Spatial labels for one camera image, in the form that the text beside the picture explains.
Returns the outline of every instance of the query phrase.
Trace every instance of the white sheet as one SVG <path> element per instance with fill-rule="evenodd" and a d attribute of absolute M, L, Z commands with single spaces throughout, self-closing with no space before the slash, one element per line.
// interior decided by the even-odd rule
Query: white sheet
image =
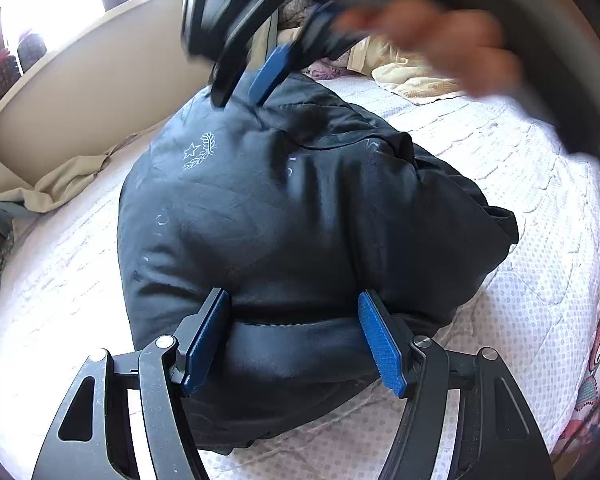
<path fill-rule="evenodd" d="M 409 131 L 474 179 L 490 203 L 516 213 L 520 243 L 436 339 L 458 351 L 497 348 L 551 449 L 573 410 L 600 312 L 599 165 L 563 155 L 550 127 L 504 98 L 414 107 L 357 77 L 325 85 Z M 116 257 L 118 196 L 153 134 L 115 153 L 69 204 L 19 231 L 0 295 L 0 460 L 16 480 L 30 478 L 89 352 L 132 350 Z M 402 401 L 376 384 L 321 420 L 203 460 L 213 479 L 374 480 L 401 411 Z M 446 479 L 457 411 L 451 394 L 434 479 Z M 142 477 L 152 478 L 140 443 Z"/>

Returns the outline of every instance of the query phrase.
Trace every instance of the black garment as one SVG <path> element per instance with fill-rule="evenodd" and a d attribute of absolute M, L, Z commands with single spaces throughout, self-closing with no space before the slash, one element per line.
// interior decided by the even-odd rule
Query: black garment
<path fill-rule="evenodd" d="M 510 211 L 365 109 L 295 75 L 265 107 L 253 74 L 225 110 L 196 95 L 134 165 L 118 257 L 136 348 L 211 288 L 234 320 L 184 407 L 196 443 L 228 452 L 314 420 L 378 376 L 356 317 L 378 291 L 433 335 L 518 241 Z"/>

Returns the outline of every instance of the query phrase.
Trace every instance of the laurel wreath logo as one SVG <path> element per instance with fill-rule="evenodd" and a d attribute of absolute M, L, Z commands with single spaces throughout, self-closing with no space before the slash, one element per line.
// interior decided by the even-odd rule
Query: laurel wreath logo
<path fill-rule="evenodd" d="M 200 140 L 202 141 L 202 150 L 191 160 L 187 161 L 187 163 L 184 165 L 185 170 L 195 168 L 209 155 L 214 154 L 214 149 L 216 147 L 216 136 L 211 132 L 207 132 L 206 134 L 202 135 L 202 137 L 200 137 Z"/>

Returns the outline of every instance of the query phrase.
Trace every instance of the blurred hand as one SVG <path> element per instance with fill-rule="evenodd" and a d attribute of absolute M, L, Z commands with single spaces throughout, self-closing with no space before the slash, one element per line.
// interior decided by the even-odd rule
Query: blurred hand
<path fill-rule="evenodd" d="M 381 9 L 349 9 L 335 26 L 385 34 L 399 48 L 423 53 L 474 96 L 506 93 L 520 82 L 518 59 L 502 48 L 502 28 L 481 10 L 445 11 L 432 0 L 395 0 Z"/>

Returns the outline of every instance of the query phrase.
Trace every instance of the metal screw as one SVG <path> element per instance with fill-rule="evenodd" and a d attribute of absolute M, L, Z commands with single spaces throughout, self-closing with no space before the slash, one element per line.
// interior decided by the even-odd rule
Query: metal screw
<path fill-rule="evenodd" d="M 413 342 L 418 348 L 429 348 L 431 346 L 431 338 L 425 335 L 417 335 Z"/>
<path fill-rule="evenodd" d="M 91 352 L 89 355 L 89 359 L 91 359 L 94 363 L 98 361 L 102 361 L 107 356 L 107 351 L 104 348 L 98 348 Z"/>
<path fill-rule="evenodd" d="M 155 345 L 158 348 L 169 348 L 173 344 L 173 336 L 161 335 L 156 341 Z"/>
<path fill-rule="evenodd" d="M 482 357 L 489 361 L 495 361 L 498 358 L 498 353 L 493 348 L 483 348 Z"/>

